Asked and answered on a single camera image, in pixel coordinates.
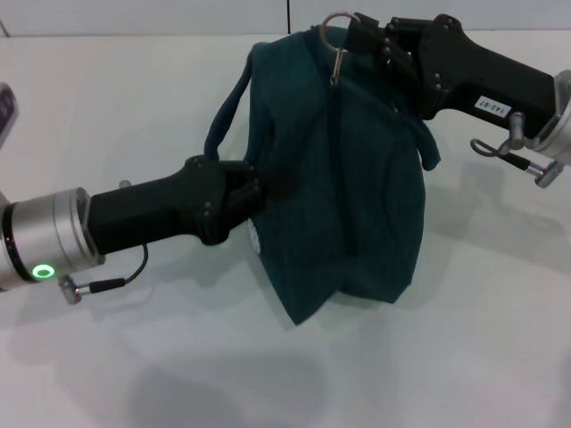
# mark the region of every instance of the bag strap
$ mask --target bag strap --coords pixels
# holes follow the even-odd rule
[[[232,125],[232,120],[236,115],[236,110],[240,104],[240,99],[244,94],[244,91],[250,83],[252,78],[252,54],[248,55],[246,60],[246,66],[242,72],[242,76],[238,79],[236,86],[232,89],[232,92],[222,104],[218,113],[214,117],[214,121],[211,124],[211,128],[206,136],[206,141],[204,142],[204,156],[211,161],[219,161],[218,148],[224,141],[226,133]]]

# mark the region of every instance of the white wall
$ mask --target white wall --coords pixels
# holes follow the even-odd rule
[[[432,20],[448,13],[465,29],[571,29],[568,0],[290,0],[290,6],[292,31],[345,10],[365,13],[382,24],[393,16]]]
[[[286,33],[286,0],[0,0],[11,36]]]

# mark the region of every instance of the green cloth bag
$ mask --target green cloth bag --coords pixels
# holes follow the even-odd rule
[[[344,36],[343,29],[327,30],[334,45]],[[205,156],[219,158],[251,80],[245,160],[262,174],[294,171],[298,185],[287,199],[268,199],[252,219],[263,266],[297,325],[335,292],[399,298],[422,240],[422,167],[440,161],[422,120],[369,56],[346,55],[339,86],[330,83],[334,62],[319,28],[255,45],[204,148]]]

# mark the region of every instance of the white surface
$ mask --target white surface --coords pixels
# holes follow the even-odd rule
[[[571,3],[565,0],[290,0],[290,7],[292,31],[308,29],[332,12],[347,10],[365,13],[381,26],[393,16],[432,20],[447,13],[460,20],[464,29],[571,29]]]
[[[472,36],[550,73],[570,65],[571,33]],[[0,155],[4,194],[93,194],[178,170],[250,46],[271,38],[1,41],[21,106]],[[244,153],[247,110],[225,158]],[[55,283],[0,296],[2,426],[570,426],[571,174],[542,191],[468,147],[505,131],[454,111],[430,125],[443,162],[426,174],[418,269],[395,305],[337,297],[292,328],[246,227],[219,248],[154,243],[134,284],[77,307]],[[125,275],[141,256],[78,277]]]
[[[287,32],[286,0],[0,0],[11,36]]]

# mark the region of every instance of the white table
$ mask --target white table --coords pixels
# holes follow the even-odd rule
[[[571,68],[571,32],[471,37],[552,74]],[[0,41],[0,79],[21,106],[2,190],[95,194],[178,170],[201,152],[250,46],[275,38]],[[247,112],[246,98],[227,159],[244,153]],[[0,424],[568,427],[571,175],[542,191],[468,147],[505,131],[455,111],[430,126],[443,161],[426,174],[418,268],[395,305],[338,297],[293,328],[243,227],[218,248],[153,243],[135,283],[77,307],[55,282],[0,296]],[[128,275],[141,253],[77,278]]]

